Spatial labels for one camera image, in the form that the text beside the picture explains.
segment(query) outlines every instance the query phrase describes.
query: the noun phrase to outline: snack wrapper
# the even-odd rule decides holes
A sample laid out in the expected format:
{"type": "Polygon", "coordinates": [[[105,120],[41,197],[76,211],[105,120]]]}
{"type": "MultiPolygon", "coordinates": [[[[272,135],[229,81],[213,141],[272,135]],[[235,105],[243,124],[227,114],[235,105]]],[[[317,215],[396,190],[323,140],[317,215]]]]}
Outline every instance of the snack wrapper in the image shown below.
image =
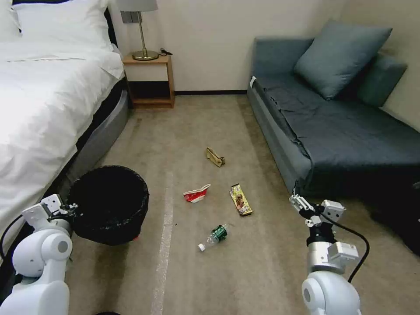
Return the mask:
{"type": "Polygon", "coordinates": [[[229,193],[231,194],[236,210],[238,210],[240,216],[244,217],[253,212],[239,184],[233,185],[232,190],[229,193]]]}
{"type": "Polygon", "coordinates": [[[210,184],[207,184],[200,189],[191,190],[189,192],[183,193],[186,201],[191,203],[196,203],[204,199],[204,196],[207,194],[207,189],[210,187],[210,184]]]}

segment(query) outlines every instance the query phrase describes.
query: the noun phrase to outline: black trash can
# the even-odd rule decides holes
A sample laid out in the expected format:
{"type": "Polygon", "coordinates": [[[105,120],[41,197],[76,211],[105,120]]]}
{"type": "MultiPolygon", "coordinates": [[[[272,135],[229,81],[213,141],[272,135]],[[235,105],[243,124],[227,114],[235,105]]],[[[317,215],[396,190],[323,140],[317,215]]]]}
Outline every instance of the black trash can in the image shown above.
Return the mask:
{"type": "Polygon", "coordinates": [[[73,229],[91,241],[120,245],[140,234],[149,207],[145,181],[123,166],[94,169],[70,188],[68,204],[77,204],[73,229]]]}

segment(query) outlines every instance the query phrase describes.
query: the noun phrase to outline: gray throw pillow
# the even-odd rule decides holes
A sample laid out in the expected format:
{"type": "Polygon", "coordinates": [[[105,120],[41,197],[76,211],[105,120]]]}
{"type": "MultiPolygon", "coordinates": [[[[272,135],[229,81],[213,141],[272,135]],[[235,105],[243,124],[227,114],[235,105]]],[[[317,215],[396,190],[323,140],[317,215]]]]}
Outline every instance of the gray throw pillow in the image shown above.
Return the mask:
{"type": "Polygon", "coordinates": [[[391,31],[330,20],[297,61],[294,72],[331,99],[375,56],[391,31]]]}

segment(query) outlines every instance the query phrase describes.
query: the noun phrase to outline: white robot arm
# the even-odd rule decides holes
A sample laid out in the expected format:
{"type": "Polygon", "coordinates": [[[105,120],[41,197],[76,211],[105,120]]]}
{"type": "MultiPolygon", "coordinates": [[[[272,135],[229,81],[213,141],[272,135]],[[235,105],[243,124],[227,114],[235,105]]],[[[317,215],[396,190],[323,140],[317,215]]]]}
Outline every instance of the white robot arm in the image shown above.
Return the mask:
{"type": "Polygon", "coordinates": [[[2,303],[0,315],[68,314],[70,293],[64,277],[73,248],[70,224],[49,221],[52,212],[66,213],[61,206],[60,197],[52,195],[22,212],[35,231],[14,251],[13,266],[23,279],[2,303]]]}
{"type": "Polygon", "coordinates": [[[296,193],[289,200],[306,219],[310,231],[306,240],[309,274],[302,284],[302,297],[310,314],[361,315],[359,294],[341,276],[346,264],[359,255],[354,245],[335,240],[331,222],[337,222],[345,208],[329,200],[313,206],[296,193]]]}

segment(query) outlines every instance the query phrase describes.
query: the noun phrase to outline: plastic bottle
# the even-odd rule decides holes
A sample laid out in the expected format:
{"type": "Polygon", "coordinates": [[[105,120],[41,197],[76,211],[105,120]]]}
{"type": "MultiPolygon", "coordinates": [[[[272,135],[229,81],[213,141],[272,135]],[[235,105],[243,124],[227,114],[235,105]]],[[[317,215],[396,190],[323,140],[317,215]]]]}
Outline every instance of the plastic bottle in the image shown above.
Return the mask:
{"type": "Polygon", "coordinates": [[[228,235],[228,225],[219,225],[217,228],[212,230],[207,240],[203,243],[198,244],[200,251],[204,252],[206,248],[216,245],[220,241],[224,240],[228,235]]]}

